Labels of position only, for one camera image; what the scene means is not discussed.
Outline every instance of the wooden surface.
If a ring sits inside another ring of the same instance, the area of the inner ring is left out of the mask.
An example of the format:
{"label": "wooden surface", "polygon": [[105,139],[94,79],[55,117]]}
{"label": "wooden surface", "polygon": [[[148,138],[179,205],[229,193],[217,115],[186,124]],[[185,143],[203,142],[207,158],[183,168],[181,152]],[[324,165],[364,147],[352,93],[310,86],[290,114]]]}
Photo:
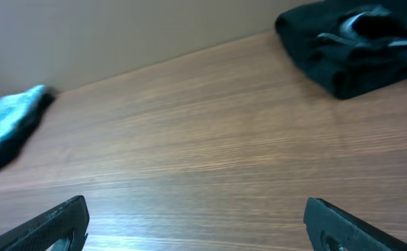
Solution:
{"label": "wooden surface", "polygon": [[264,33],[69,91],[0,173],[0,234],[74,195],[85,250],[311,250],[310,196],[407,242],[407,81],[335,100]]}

